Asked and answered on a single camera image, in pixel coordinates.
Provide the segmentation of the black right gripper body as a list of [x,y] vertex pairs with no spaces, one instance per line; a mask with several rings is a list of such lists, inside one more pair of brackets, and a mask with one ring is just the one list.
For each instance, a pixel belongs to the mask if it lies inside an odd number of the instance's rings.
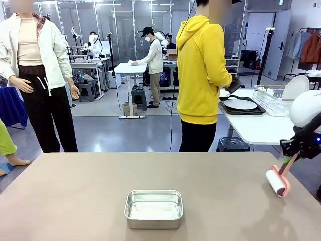
[[313,159],[320,154],[320,134],[316,132],[296,133],[291,139],[288,154],[298,154],[303,159]]

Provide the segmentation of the person right hand grey glove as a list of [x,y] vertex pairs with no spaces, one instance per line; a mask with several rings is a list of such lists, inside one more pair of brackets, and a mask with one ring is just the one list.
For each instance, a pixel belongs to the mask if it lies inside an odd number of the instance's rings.
[[236,92],[238,89],[244,89],[245,85],[240,81],[240,79],[237,76],[234,76],[232,78],[232,82],[228,87],[225,87],[224,89],[228,91],[230,94]]

